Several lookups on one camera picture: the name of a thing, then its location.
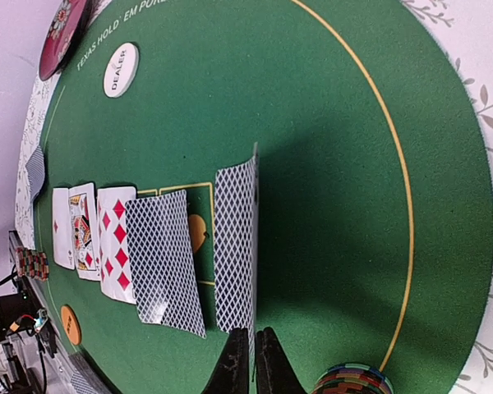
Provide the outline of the red topped chip stack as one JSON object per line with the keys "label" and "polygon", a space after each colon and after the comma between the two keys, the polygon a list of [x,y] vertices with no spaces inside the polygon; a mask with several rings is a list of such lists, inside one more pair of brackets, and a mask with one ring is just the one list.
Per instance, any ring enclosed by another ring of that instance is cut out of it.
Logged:
{"label": "red topped chip stack", "polygon": [[44,252],[19,247],[15,253],[15,265],[19,277],[30,277],[41,282],[48,280],[49,265]]}

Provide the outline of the dealt cards pile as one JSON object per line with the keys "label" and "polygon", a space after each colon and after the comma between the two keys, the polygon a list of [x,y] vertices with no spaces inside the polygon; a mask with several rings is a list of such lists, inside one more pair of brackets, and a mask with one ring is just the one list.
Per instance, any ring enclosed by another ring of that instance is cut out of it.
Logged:
{"label": "dealt cards pile", "polygon": [[44,152],[38,145],[25,164],[30,186],[30,202],[33,203],[45,182]]}

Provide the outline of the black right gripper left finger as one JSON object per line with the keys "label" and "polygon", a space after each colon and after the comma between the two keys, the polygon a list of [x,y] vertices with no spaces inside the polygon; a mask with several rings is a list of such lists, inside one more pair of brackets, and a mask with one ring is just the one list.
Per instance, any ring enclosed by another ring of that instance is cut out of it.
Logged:
{"label": "black right gripper left finger", "polygon": [[204,394],[249,392],[250,347],[246,328],[234,328],[207,382]]}

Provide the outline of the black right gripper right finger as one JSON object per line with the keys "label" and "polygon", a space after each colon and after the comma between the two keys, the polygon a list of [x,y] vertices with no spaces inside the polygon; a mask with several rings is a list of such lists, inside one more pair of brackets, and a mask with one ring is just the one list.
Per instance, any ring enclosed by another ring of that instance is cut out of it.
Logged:
{"label": "black right gripper right finger", "polygon": [[256,390],[259,394],[306,394],[273,328],[256,333]]}

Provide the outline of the blue topped chip stack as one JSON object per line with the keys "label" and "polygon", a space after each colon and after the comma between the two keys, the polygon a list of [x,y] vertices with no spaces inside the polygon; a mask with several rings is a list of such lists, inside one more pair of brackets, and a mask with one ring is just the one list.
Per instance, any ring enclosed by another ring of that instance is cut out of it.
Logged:
{"label": "blue topped chip stack", "polygon": [[313,394],[394,394],[391,381],[367,364],[347,362],[327,369],[317,380]]}

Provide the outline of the white dealer button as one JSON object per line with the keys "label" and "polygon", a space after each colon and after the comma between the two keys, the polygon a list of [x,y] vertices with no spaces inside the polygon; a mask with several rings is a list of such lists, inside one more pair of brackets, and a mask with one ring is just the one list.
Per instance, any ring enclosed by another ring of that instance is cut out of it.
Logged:
{"label": "white dealer button", "polygon": [[110,99],[124,95],[135,79],[139,66],[139,48],[131,42],[120,45],[106,66],[103,80],[104,94]]}

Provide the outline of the orange big blind button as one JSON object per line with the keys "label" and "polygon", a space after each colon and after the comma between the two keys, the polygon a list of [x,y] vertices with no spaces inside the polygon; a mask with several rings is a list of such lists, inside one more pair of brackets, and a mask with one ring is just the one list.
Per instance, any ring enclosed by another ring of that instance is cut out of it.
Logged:
{"label": "orange big blind button", "polygon": [[61,307],[61,320],[70,343],[74,346],[79,346],[82,342],[81,327],[77,316],[69,305]]}

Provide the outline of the blue playing card deck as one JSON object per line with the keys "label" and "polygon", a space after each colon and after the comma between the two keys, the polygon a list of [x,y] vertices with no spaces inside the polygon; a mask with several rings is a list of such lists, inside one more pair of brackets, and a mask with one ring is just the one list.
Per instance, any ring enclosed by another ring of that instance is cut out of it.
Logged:
{"label": "blue playing card deck", "polygon": [[73,368],[71,386],[76,393],[101,394],[110,393],[104,381],[92,369]]}

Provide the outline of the ace of diamonds card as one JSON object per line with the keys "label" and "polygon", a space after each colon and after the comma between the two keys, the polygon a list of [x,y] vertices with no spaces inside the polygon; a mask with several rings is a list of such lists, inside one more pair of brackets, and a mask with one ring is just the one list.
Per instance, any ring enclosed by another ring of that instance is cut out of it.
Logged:
{"label": "ace of diamonds card", "polygon": [[71,215],[68,189],[54,188],[52,195],[53,259],[55,264],[74,270]]}

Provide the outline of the ten of diamonds card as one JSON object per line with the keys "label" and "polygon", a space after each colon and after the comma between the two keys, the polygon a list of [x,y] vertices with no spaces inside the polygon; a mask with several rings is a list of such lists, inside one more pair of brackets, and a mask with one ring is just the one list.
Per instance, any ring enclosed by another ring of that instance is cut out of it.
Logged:
{"label": "ten of diamonds card", "polygon": [[136,304],[127,247],[126,202],[136,198],[134,186],[98,189],[100,288],[112,300]]}

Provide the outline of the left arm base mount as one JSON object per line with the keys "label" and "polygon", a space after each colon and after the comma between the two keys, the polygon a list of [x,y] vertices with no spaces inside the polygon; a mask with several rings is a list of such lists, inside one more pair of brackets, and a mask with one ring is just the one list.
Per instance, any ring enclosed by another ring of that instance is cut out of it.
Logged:
{"label": "left arm base mount", "polygon": [[[13,339],[35,340],[41,377],[22,365],[14,350]],[[0,280],[0,393],[46,393],[48,369],[44,357],[58,352],[57,335],[48,311],[42,306],[34,288],[16,269]]]}

